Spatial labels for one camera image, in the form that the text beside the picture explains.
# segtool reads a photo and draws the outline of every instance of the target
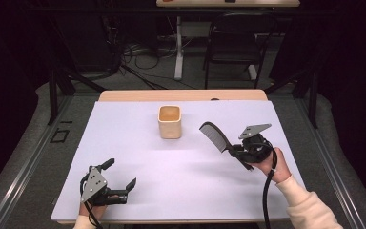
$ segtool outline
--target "gray floor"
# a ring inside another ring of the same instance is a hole
[[[280,38],[275,38],[274,41],[267,52],[268,56],[259,88],[267,88],[272,83],[267,75],[274,63]],[[190,89],[191,87],[201,89],[203,87],[204,72],[201,70],[204,55],[203,41],[193,40],[185,48],[184,76],[181,81],[173,80],[175,55],[160,58],[157,61],[151,54],[135,53],[140,55],[133,57],[130,61],[128,61],[130,58],[126,57],[128,66],[142,73],[165,77],[144,75],[145,78],[168,89]],[[148,68],[156,62],[157,65],[149,70],[137,68],[137,66]],[[241,68],[238,70],[219,66],[213,66],[211,74],[215,78],[226,74],[234,76],[234,78],[248,76],[241,71]],[[95,82],[112,90],[149,89],[136,76],[124,71]],[[37,90],[39,104],[34,117],[0,175],[0,228],[71,228],[50,221],[50,216],[55,197],[62,188],[92,105],[98,97],[97,93],[85,85],[78,82],[74,84],[77,94],[73,97],[61,96],[60,116],[50,127],[47,126],[50,115],[48,85]],[[237,81],[213,81],[210,84],[211,88],[243,88],[244,86],[252,87],[253,85],[249,82]],[[322,200],[334,210],[344,228],[366,228],[366,190],[338,145],[330,103],[322,96],[318,98],[317,124],[319,129],[311,130],[311,125],[304,119],[304,101],[293,100],[289,94],[293,86],[283,87],[269,95],[269,99],[276,107],[306,186],[310,190],[316,191]],[[70,130],[66,144],[50,143],[52,134],[57,128]],[[325,159],[322,158],[320,152],[325,150],[330,153],[330,160],[335,165],[335,175],[341,177],[340,186],[344,188],[342,191],[345,192],[334,191],[333,187],[337,187],[338,184],[336,184],[336,180],[333,181],[330,176],[327,176],[333,171],[333,168],[325,167],[320,162]],[[356,208],[358,216],[349,216],[348,212],[353,211],[347,208]],[[112,226],[112,228],[121,227],[121,225]],[[291,224],[273,222],[273,228],[291,228]]]

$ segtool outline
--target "dark background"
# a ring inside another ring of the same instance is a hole
[[[38,3],[44,6],[62,4],[54,0]],[[114,3],[132,9],[136,6],[156,7],[154,0]],[[94,6],[96,2],[74,1],[73,4]],[[322,48],[329,46],[330,51],[318,68],[318,90],[332,103],[340,145],[366,187],[366,1],[303,0],[301,8],[337,9],[341,18],[347,20],[337,20],[338,17],[294,18],[271,78],[283,80],[306,68]],[[0,172],[31,120],[38,100],[35,90],[48,82],[50,69],[55,63],[78,71],[117,68],[114,54],[118,44],[109,45],[107,40],[113,37],[101,28],[101,20],[97,17],[84,18],[85,23],[57,18],[56,28],[63,37],[58,37],[58,32],[47,20],[37,19],[41,20],[47,40],[41,40],[39,33],[31,29],[31,21],[15,3],[0,1]],[[155,37],[157,31],[162,31],[161,25],[159,18],[136,16],[128,23],[124,21],[120,28],[130,39],[156,49]],[[88,37],[82,39],[82,36],[75,35],[76,32],[83,32]],[[336,39],[330,39],[331,32]],[[328,34],[331,42],[319,43],[328,39]],[[47,50],[42,49],[47,46],[51,47],[52,58],[47,58]],[[94,49],[75,52],[79,46]]]

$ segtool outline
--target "chair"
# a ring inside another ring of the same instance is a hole
[[[277,27],[277,21],[263,13],[225,13],[210,25],[203,69],[206,70],[205,89],[208,88],[210,63],[258,65],[254,87],[260,77],[268,41]],[[256,34],[263,34],[256,39]]]

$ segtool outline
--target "white table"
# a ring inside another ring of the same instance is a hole
[[[267,8],[288,8],[298,7],[298,0],[236,0],[235,3],[226,3],[224,0],[172,0],[165,2],[164,0],[156,0],[158,7],[164,8],[244,8],[244,7],[267,7]],[[207,36],[208,23],[200,23],[193,25],[195,27],[195,34],[189,32],[190,36]],[[176,37],[177,37],[177,57],[176,66],[174,69],[174,79],[181,80],[183,76],[183,48],[182,48],[182,35],[185,35],[182,31],[182,21],[180,16],[177,16],[176,23]],[[254,66],[249,68],[249,74],[251,78],[256,78],[256,70]]]
[[[158,109],[171,104],[181,107],[182,136],[162,139]],[[261,90],[104,92],[93,108],[51,219],[74,223],[81,178],[90,165],[114,158],[113,166],[102,172],[108,187],[124,189],[135,177],[137,182],[128,203],[109,206],[103,222],[263,221],[266,177],[257,169],[247,171],[229,153],[220,154],[199,131],[205,121],[216,124],[232,144],[240,143],[238,136],[247,125],[272,123],[262,134],[283,150],[303,185],[275,108]],[[268,206],[271,219],[288,218],[286,200],[273,184]]]

